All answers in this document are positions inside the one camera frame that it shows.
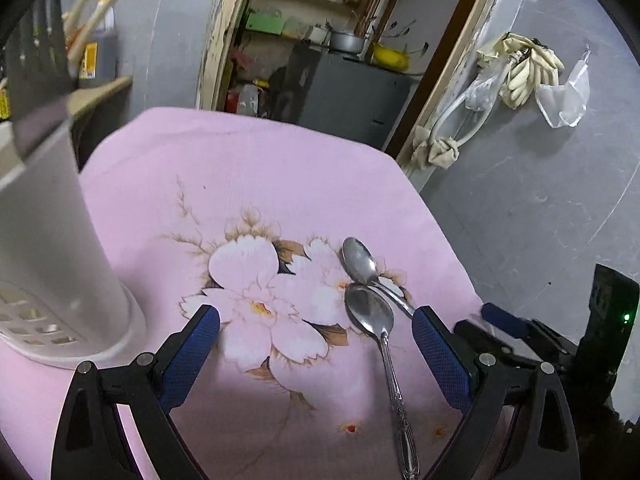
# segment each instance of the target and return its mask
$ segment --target cloth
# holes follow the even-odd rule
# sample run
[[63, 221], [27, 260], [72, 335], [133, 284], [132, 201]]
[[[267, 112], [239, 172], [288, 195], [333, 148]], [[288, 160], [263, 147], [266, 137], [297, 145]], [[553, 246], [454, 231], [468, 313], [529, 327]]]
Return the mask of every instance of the cloth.
[[445, 170], [458, 160], [458, 143], [451, 137], [437, 137], [429, 149], [429, 164]]
[[487, 43], [476, 54], [478, 64], [483, 67], [517, 51], [524, 55], [509, 71], [499, 92], [502, 101], [513, 110], [526, 103], [540, 84], [558, 85], [558, 72], [564, 69], [562, 61], [548, 46], [514, 32]]
[[430, 129], [419, 126], [414, 126], [414, 138], [412, 139], [412, 147], [414, 150], [411, 154], [411, 163], [417, 168], [425, 168], [429, 158], [429, 133]]
[[[336, 251], [361, 239], [381, 279], [450, 328], [481, 300], [394, 160], [289, 124], [156, 108], [108, 137], [81, 181], [145, 314], [146, 351], [203, 302], [220, 311], [220, 341], [171, 412], [211, 479], [399, 477], [382, 358], [346, 315]], [[395, 314], [391, 354], [426, 472], [460, 414]], [[0, 430], [33, 480], [49, 478], [71, 376], [0, 344]], [[120, 413], [144, 478], [156, 478]]]

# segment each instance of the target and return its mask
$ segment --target plastic bag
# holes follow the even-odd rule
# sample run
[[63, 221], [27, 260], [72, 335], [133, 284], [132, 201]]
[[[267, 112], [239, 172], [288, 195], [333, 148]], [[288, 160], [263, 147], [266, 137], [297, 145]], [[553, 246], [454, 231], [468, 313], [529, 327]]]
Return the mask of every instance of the plastic bag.
[[575, 64], [565, 84], [558, 86], [541, 84], [536, 88], [538, 107], [552, 128], [574, 127], [587, 111], [590, 94], [587, 62], [590, 53], [587, 45], [587, 51]]
[[258, 87], [256, 85], [246, 84], [240, 91], [238, 98], [238, 115], [248, 115], [257, 117], [258, 115]]
[[507, 56], [500, 56], [480, 70], [478, 77], [466, 89], [466, 108], [484, 112], [494, 106], [502, 85], [501, 76], [508, 61]]

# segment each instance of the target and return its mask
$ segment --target yellow bowl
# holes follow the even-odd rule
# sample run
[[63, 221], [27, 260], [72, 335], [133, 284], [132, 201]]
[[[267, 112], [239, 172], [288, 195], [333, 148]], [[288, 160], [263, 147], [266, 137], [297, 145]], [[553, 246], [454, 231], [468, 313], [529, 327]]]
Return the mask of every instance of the yellow bowl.
[[408, 54], [387, 48], [379, 43], [373, 44], [373, 59], [376, 61], [376, 64], [390, 70], [404, 72], [404, 70], [409, 68]]

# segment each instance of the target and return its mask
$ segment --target blue gripper pad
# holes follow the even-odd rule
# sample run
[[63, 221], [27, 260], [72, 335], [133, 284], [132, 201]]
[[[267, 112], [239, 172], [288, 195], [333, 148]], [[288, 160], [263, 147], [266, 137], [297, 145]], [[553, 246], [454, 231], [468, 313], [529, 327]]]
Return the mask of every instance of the blue gripper pad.
[[158, 402], [165, 413], [186, 400], [219, 332], [220, 314], [209, 307], [162, 375], [162, 394]]
[[493, 303], [485, 303], [480, 310], [480, 315], [486, 322], [516, 339], [524, 339], [529, 334], [529, 326], [525, 321]]
[[466, 415], [472, 404], [469, 376], [421, 308], [414, 313], [412, 332], [449, 406]]

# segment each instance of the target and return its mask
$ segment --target green box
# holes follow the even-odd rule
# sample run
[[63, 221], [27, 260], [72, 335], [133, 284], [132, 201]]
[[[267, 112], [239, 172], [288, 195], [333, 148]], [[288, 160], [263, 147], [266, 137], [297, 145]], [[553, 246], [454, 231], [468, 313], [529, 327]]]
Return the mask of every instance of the green box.
[[282, 33], [283, 27], [283, 18], [267, 16], [266, 14], [260, 14], [259, 12], [252, 12], [246, 20], [247, 30], [266, 32], [268, 34], [275, 34], [276, 36], [279, 36]]

